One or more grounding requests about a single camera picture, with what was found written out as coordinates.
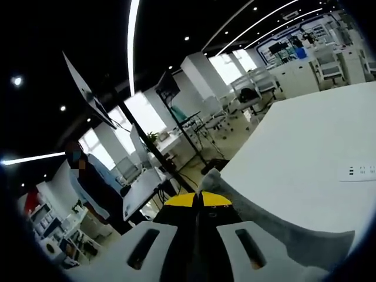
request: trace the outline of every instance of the led strip light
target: led strip light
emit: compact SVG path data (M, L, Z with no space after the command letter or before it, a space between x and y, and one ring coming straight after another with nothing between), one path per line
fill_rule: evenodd
M30 162L31 160L41 160L41 159L47 159L48 157L57 157L57 156L63 156L63 155L65 155L65 152L36 156L36 157L24 157L22 159L16 159L16 160L2 160L1 163L5 166L10 166L16 163L25 163L25 162Z
M317 10L313 10L313 11L308 12L308 13L306 13L306 14L304 14L304 15L301 15L301 16L297 16L296 18L294 18L294 19L292 19L292 20L290 20L290 21L288 21L288 22L285 22L284 24L280 25L278 28L281 28L282 26L288 25L289 23L291 23L291 22L293 22L293 21L295 21L295 20L297 20L297 19L300 19L300 18L302 18L302 17L304 17L304 16L307 16L307 15L309 15L309 14L311 14L311 13L316 13L316 12L321 11L321 10L322 10L322 8L317 9ZM274 28L274 29L271 30L270 32L265 33L263 36L259 37L258 39L256 39L255 41L253 41L251 44L249 44L248 46L246 46L244 49L247 49L249 46L251 46L252 44L256 43L256 42L259 41L260 39L263 39L265 36L271 34L272 32L274 32L274 31L276 31L276 30L278 30L278 28Z
M264 18L260 19L259 21L257 21L256 23L254 23L253 25L251 25L249 28L247 28L245 31L243 31L240 35L238 35L237 37L235 37L234 40L232 40L229 44L227 44L221 51L218 52L218 54L216 56L219 56L224 50L226 50L232 43L234 43L236 40L238 40L240 37L242 37L246 32L248 32L250 29L254 28L256 25L258 25L260 22L262 22L263 20L265 20L266 18L268 18L269 16L271 16L272 14L278 12L279 10L297 2L299 0L294 0L294 1L291 1L290 3L287 3L285 5L283 5L282 7L279 7L278 9L274 10L273 12L271 12L270 14L266 15Z
M135 73L133 63L133 46L135 42L136 20L140 0L132 0L129 9L128 35L127 35L127 62L129 75L130 95L135 95Z

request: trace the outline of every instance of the white cabinet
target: white cabinet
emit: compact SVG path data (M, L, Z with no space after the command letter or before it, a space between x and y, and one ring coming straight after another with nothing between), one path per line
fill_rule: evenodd
M280 83L287 99L320 91L309 61L289 62L271 69L270 73Z
M298 88L298 94L295 97L320 91L309 62L292 62L291 68Z
M286 98L292 98L298 95L298 89L295 85L295 75L293 74L293 70L288 68L288 64L271 69L269 72L278 80L283 90L283 95Z
M365 82L364 71L357 50L355 48L346 48L341 52L341 55L343 57L341 63L343 64L348 84Z

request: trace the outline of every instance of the white chair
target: white chair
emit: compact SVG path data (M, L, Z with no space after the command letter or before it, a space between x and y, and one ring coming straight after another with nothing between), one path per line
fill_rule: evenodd
M248 73L248 76L261 97L264 93L272 92L273 98L276 100L274 92L280 88L280 85L277 83L276 78L271 75L266 68L260 67L253 69Z
M332 47L325 46L320 48L314 51L314 56L318 63L318 72L322 81L332 79L334 86L337 86L335 79L338 77L345 81L341 63L338 56L333 53Z
M371 75L375 75L376 74L376 59L366 43L364 44L363 49L360 50L360 53L361 53L361 61L362 61L365 71Z
M111 172L114 172L116 175L120 175L126 180L126 183L129 184L133 182L138 177L138 175L141 174L141 168L137 167L129 159L129 157L125 157L115 165Z
M211 96L204 100L204 108L207 114L204 117L204 126L206 129L213 129L216 130L219 134L221 134L221 130L223 129L225 132L233 131L230 127L229 117L221 103L218 99L214 96ZM226 139L226 135L221 134L222 139Z
M263 97L260 91L256 89L256 86L250 79L249 75L238 78L231 83L231 86L238 101L237 110L243 112L246 109L250 109L251 120L252 118L256 118L259 123L260 120L258 119L259 117L257 117L258 111L255 110L254 106L259 104Z

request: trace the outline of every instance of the computer monitor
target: computer monitor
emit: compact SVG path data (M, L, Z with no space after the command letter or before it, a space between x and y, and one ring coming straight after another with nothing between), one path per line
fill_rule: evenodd
M93 94L91 91L89 85L83 80L83 78L80 76L78 71L75 69L75 67L72 65L72 63L68 60L68 58L65 56L63 52L65 62L69 68L70 74L73 77L73 80L75 81L78 89L80 90L80 93L86 103L89 105L89 107L93 110L94 114L103 122L107 123L110 127L116 129L116 126L112 123L109 115L107 114L105 108L100 103L99 99Z
M180 92L174 77L170 72L165 72L159 80L155 91L167 104Z

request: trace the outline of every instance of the white desk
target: white desk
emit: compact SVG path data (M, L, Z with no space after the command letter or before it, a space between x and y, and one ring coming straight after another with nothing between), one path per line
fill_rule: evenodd
M196 146L199 146L199 141L193 133L193 128L190 127L186 129L186 133L190 136L192 142L194 142ZM178 170L196 155L196 152L181 132L178 135L171 134L166 140L159 142L157 148L162 155L170 152L172 155L177 156L173 159L173 162ZM149 153L149 158L153 166L160 166L159 161L153 154Z
M139 211L155 194L159 186L167 180L167 176L158 168L144 171L132 184L123 199L123 219L127 221Z
M361 240L375 212L376 182L339 182L348 160L376 160L376 82L275 103L222 170L255 204L298 226L355 230Z

